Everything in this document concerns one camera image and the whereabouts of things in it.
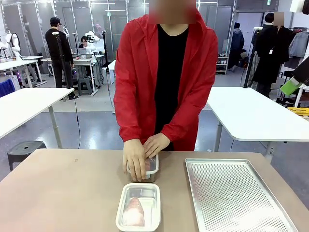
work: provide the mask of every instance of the food container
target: food container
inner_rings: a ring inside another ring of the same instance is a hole
[[[142,181],[133,181],[129,163],[126,165],[129,180],[134,183],[152,183],[155,181],[156,173],[159,171],[159,155],[145,160],[146,179]]]
[[[154,232],[161,221],[160,189],[155,184],[124,186],[116,216],[123,232]]]

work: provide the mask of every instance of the yellow object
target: yellow object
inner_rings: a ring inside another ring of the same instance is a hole
[[[292,111],[293,113],[297,114],[297,115],[309,116],[309,109],[308,108],[294,108],[294,107],[290,107],[288,109],[290,111]]]

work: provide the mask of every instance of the black cap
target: black cap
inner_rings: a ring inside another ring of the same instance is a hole
[[[60,23],[60,18],[57,18],[57,17],[52,17],[51,19],[50,19],[50,24],[58,24],[58,23]]]

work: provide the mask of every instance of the stool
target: stool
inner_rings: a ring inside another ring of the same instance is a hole
[[[92,93],[90,79],[89,78],[79,78],[78,79],[78,95],[90,95]]]
[[[29,141],[17,144],[11,150],[8,151],[8,159],[10,170],[13,171],[13,163],[21,163],[32,152],[39,148],[46,148],[42,141]]]

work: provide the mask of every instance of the person's left hand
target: person's left hand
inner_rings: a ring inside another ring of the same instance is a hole
[[[156,156],[160,151],[166,148],[169,143],[169,138],[162,133],[149,137],[144,144],[146,157],[152,158]]]

